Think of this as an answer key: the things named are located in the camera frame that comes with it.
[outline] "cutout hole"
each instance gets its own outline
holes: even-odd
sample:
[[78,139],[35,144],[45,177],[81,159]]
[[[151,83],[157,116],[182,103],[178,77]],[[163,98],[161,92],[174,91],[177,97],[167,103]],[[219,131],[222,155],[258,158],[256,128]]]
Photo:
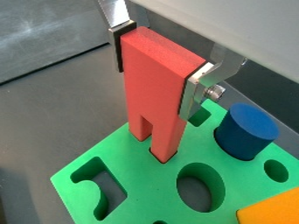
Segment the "cutout hole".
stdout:
[[177,188],[182,201],[195,211],[209,213],[221,207],[226,187],[219,173],[209,165],[186,165],[177,179]]
[[94,215],[99,221],[103,221],[127,199],[127,192],[110,173],[102,159],[94,157],[71,174],[71,180],[75,184],[83,180],[94,181],[98,184],[102,191],[102,198],[95,208]]
[[201,108],[199,111],[190,118],[189,122],[193,124],[193,126],[201,127],[210,117],[211,112],[206,108]]
[[270,159],[265,163],[266,175],[280,183],[285,183],[289,180],[289,171],[282,163]]
[[195,177],[178,178],[178,191],[185,204],[198,212],[211,210],[211,191],[201,179]]

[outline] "oval hole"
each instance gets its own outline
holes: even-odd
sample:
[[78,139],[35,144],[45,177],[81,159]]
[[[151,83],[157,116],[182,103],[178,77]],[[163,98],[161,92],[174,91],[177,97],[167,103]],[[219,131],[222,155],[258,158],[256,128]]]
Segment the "oval hole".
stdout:
[[282,163],[270,159],[265,163],[266,175],[280,183],[285,183],[289,180],[289,171]]
[[195,177],[182,177],[177,181],[178,191],[185,204],[198,212],[211,210],[211,191]]
[[226,187],[219,173],[206,164],[183,167],[177,188],[185,204],[198,212],[215,211],[225,200]]

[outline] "gray surface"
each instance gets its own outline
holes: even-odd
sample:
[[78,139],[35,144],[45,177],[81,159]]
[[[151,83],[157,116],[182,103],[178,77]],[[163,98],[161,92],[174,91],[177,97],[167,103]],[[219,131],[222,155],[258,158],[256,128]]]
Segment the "gray surface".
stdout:
[[[210,60],[214,42],[149,11],[151,29]],[[229,83],[299,132],[299,84],[250,61]]]
[[299,82],[298,0],[133,0]]
[[[110,46],[0,87],[0,194],[7,223],[74,223],[51,183],[59,171],[127,121],[123,76]],[[222,104],[248,102],[229,87]],[[298,157],[281,123],[278,144]]]
[[[149,25],[146,10],[129,5]],[[109,42],[94,0],[13,0],[0,3],[0,83]]]

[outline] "red block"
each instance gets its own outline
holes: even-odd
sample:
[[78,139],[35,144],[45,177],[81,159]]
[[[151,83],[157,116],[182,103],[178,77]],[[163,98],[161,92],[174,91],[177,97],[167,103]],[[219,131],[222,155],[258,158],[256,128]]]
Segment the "red block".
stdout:
[[151,152],[166,163],[178,151],[186,121],[179,117],[185,80],[205,59],[146,27],[122,36],[130,131],[153,134]]

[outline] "metal bracket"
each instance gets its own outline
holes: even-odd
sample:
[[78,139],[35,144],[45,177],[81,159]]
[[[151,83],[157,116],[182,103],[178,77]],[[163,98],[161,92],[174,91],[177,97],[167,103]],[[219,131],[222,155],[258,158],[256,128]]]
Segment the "metal bracket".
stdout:
[[219,44],[214,45],[211,59],[217,61],[217,64],[206,63],[186,81],[179,109],[179,116],[186,121],[201,109],[207,98],[215,102],[219,101],[226,89],[217,83],[237,74],[248,61],[242,55]]
[[109,28],[109,43],[114,46],[117,70],[123,73],[123,58],[121,36],[137,28],[137,22],[130,19],[125,0],[97,0],[98,9]]

